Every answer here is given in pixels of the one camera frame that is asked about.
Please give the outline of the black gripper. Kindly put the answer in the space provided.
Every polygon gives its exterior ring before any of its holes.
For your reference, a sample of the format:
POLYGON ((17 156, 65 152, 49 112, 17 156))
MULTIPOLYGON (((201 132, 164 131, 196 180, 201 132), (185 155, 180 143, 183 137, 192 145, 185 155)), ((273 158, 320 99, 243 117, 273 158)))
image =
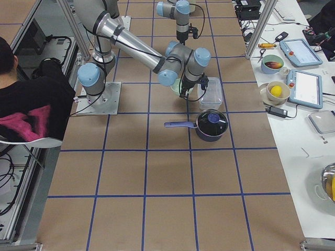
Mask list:
POLYGON ((198 99, 201 99, 207 92, 208 82, 209 82, 209 79, 204 73, 196 81, 190 81, 186 76, 183 76, 181 79, 182 84, 179 90, 179 97, 183 99, 188 99, 189 90, 193 88, 196 84, 199 84, 201 90, 204 91, 201 97, 198 98, 198 99))

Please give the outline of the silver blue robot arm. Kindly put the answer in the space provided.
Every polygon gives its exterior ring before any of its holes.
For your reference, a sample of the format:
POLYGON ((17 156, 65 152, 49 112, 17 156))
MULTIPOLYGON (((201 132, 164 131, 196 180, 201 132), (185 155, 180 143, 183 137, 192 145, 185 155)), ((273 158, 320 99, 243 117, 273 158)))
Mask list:
POLYGON ((111 55, 111 46, 116 46, 132 58, 140 61, 158 76, 164 86, 171 86, 178 77, 180 97, 188 99, 189 90, 196 84, 205 92, 209 79, 204 73, 211 55, 206 48, 195 50, 176 41, 169 42, 165 55, 144 43, 127 30, 119 21, 117 1, 74 1, 76 14, 84 28, 105 47, 97 44, 95 53, 101 62, 111 55))

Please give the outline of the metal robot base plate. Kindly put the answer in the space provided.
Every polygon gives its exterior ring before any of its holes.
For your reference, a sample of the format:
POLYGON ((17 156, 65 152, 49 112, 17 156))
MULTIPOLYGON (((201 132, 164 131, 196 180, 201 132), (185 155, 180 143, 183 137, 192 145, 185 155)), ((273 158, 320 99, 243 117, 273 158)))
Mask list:
POLYGON ((77 102, 76 116, 117 115, 121 92, 121 82, 106 82, 105 90, 97 101, 93 96, 87 99, 84 87, 77 102))

